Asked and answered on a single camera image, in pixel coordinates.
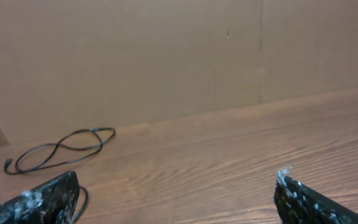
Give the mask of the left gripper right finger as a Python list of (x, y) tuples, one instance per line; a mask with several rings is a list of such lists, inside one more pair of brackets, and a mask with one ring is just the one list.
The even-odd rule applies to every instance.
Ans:
[(288, 176), (276, 173), (274, 203), (283, 224), (358, 224), (358, 213)]

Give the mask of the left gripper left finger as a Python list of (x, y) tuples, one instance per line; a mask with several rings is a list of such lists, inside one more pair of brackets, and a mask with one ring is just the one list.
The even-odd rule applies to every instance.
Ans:
[(80, 185), (68, 171), (0, 204), (0, 224), (75, 223)]

